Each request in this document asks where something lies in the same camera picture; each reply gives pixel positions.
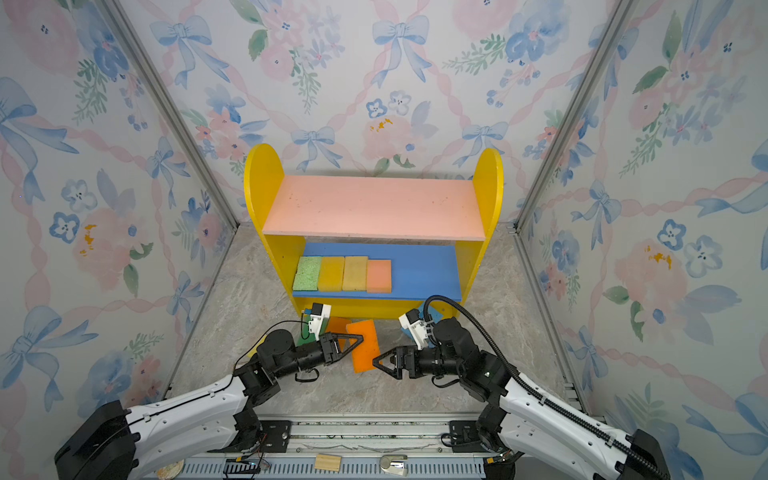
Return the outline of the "orange sponge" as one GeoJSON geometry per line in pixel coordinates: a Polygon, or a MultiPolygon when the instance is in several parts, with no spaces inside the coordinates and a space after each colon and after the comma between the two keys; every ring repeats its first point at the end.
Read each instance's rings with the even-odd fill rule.
{"type": "Polygon", "coordinates": [[[351,323],[348,318],[331,317],[325,327],[326,333],[346,334],[347,326],[351,323]]]}
{"type": "Polygon", "coordinates": [[[348,334],[363,337],[360,346],[352,352],[353,369],[356,374],[374,369],[373,360],[380,355],[376,326],[373,320],[350,323],[346,326],[348,334]]]}

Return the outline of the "pink salmon sponge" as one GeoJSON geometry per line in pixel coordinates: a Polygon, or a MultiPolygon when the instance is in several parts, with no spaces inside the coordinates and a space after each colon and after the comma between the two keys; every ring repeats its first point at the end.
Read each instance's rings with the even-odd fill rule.
{"type": "Polygon", "coordinates": [[[367,264],[367,292],[390,294],[392,292],[392,262],[369,259],[367,264]]]}

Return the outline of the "pale yellow sponge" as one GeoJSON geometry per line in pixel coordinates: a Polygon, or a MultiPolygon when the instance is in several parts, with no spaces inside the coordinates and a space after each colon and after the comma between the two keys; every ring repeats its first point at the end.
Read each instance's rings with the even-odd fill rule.
{"type": "Polygon", "coordinates": [[[347,256],[344,260],[342,290],[344,292],[366,291],[369,259],[366,256],[347,256]]]}

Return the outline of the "bright yellow sponge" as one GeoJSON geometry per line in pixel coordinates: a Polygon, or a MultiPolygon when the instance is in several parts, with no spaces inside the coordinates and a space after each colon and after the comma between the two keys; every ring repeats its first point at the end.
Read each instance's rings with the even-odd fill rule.
{"type": "Polygon", "coordinates": [[[318,276],[319,292],[340,292],[344,278],[344,257],[323,257],[318,276]]]}

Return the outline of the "light green sponge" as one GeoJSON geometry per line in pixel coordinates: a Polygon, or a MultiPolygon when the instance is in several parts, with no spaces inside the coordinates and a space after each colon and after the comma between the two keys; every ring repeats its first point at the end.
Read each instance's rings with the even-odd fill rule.
{"type": "Polygon", "coordinates": [[[294,291],[317,291],[321,267],[321,257],[302,256],[297,265],[292,289],[294,291]]]}

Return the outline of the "blue sponge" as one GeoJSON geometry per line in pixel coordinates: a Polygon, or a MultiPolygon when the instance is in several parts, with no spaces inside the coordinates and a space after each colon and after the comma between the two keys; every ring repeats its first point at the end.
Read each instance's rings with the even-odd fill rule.
{"type": "Polygon", "coordinates": [[[429,314],[431,322],[433,323],[438,323],[443,318],[443,314],[438,309],[436,309],[433,305],[429,306],[427,312],[429,314]]]}

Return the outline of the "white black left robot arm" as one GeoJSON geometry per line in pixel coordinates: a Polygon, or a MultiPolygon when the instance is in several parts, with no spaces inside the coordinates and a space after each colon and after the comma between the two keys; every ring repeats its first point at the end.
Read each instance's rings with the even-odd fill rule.
{"type": "Polygon", "coordinates": [[[364,339],[324,333],[296,345],[285,329],[268,333],[242,366],[206,387],[172,399],[98,407],[54,457],[61,479],[140,479],[205,452],[250,452],[268,438],[256,407],[280,390],[279,379],[331,365],[364,339]]]}

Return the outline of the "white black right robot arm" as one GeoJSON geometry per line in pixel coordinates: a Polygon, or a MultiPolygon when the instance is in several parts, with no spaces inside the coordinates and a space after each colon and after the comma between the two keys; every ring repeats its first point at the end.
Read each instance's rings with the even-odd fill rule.
{"type": "Polygon", "coordinates": [[[655,437],[627,433],[547,393],[502,358],[479,348],[456,319],[437,323],[431,346],[398,346],[373,365],[401,380],[451,376],[485,407],[475,430],[489,452],[530,455],[574,479],[667,479],[655,437]]]}

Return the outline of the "yellow pink blue wooden shelf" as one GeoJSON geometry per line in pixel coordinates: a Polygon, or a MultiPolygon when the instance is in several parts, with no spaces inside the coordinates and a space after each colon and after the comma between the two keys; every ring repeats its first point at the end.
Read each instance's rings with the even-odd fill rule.
{"type": "Polygon", "coordinates": [[[483,151],[470,180],[288,175],[275,149],[251,149],[247,210],[292,306],[331,305],[347,318],[394,319],[438,294],[465,303],[498,224],[500,154],[483,151]],[[392,263],[388,294],[294,289],[303,256],[392,263]]]}

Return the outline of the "dark green sponge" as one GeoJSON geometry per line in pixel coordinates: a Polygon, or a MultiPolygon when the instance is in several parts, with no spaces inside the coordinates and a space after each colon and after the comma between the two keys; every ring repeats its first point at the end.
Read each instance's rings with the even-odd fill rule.
{"type": "Polygon", "coordinates": [[[303,325],[301,327],[299,336],[296,340],[297,346],[302,346],[311,342],[315,341],[314,335],[310,332],[309,327],[307,325],[303,325]]]}

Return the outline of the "small wooden block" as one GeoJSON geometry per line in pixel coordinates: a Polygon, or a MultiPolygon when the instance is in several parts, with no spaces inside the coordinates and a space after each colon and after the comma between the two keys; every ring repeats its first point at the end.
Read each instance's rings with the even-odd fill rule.
{"type": "Polygon", "coordinates": [[[323,472],[340,473],[342,457],[338,455],[317,454],[314,469],[323,472]]]}

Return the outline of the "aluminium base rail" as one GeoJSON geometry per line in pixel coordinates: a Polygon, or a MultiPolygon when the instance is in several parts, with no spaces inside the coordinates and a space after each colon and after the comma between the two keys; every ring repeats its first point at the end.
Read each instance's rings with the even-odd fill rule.
{"type": "Polygon", "coordinates": [[[470,415],[267,415],[268,433],[250,452],[205,452],[140,479],[563,479],[530,455],[492,453],[470,415]],[[342,457],[340,473],[314,469],[317,454],[342,457]],[[384,474],[383,455],[407,455],[405,477],[384,474]]]}

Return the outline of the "aluminium corner post right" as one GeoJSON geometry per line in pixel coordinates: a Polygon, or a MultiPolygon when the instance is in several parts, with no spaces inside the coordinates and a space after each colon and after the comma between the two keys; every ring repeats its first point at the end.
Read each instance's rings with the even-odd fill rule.
{"type": "Polygon", "coordinates": [[[615,53],[620,37],[627,29],[627,24],[635,5],[636,2],[631,0],[620,0],[615,3],[615,8],[608,17],[608,21],[599,37],[597,48],[590,57],[581,80],[577,84],[577,88],[573,91],[574,95],[565,110],[561,128],[553,139],[552,146],[544,157],[541,168],[534,177],[531,189],[514,222],[516,234],[521,234],[527,227],[527,224],[532,221],[538,198],[543,193],[549,176],[556,168],[559,157],[565,150],[566,143],[571,134],[576,131],[581,115],[592,99],[598,80],[615,53]]]}

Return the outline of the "aluminium corner post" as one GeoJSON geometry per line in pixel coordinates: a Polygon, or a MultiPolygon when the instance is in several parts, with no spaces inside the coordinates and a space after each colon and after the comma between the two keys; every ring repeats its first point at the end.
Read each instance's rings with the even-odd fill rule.
{"type": "Polygon", "coordinates": [[[581,80],[577,84],[577,88],[573,91],[574,95],[565,110],[561,128],[553,139],[552,146],[544,157],[541,168],[534,177],[531,189],[514,222],[516,234],[521,234],[527,227],[527,224],[532,221],[538,198],[543,193],[549,176],[556,168],[559,157],[565,150],[566,143],[571,134],[576,131],[581,115],[592,99],[598,80],[615,53],[620,37],[627,29],[627,24],[635,5],[636,2],[631,0],[620,0],[615,3],[615,8],[608,17],[608,21],[599,37],[597,48],[590,57],[581,80]]]}
{"type": "Polygon", "coordinates": [[[162,119],[178,141],[192,169],[199,177],[202,186],[211,196],[213,204],[223,215],[226,224],[236,230],[239,221],[215,180],[212,170],[200,154],[191,132],[185,125],[180,110],[175,105],[172,96],[161,79],[160,72],[152,62],[122,5],[119,1],[107,0],[96,1],[96,7],[103,15],[107,25],[112,29],[118,41],[125,48],[129,60],[135,65],[142,79],[146,82],[148,93],[161,112],[162,119]]]}

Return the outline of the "aluminium corner post left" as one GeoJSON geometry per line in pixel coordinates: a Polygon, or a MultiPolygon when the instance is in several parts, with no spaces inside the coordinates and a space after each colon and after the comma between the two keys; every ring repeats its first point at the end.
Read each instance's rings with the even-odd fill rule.
{"type": "Polygon", "coordinates": [[[135,65],[142,79],[146,82],[148,93],[161,112],[162,119],[178,141],[192,169],[199,177],[202,186],[211,196],[213,204],[223,215],[226,224],[236,230],[239,221],[215,180],[212,170],[200,154],[191,132],[185,125],[180,110],[175,105],[172,96],[161,79],[160,72],[152,62],[122,5],[119,1],[107,0],[96,1],[96,7],[103,15],[107,25],[112,29],[118,41],[125,48],[129,60],[135,65]]]}

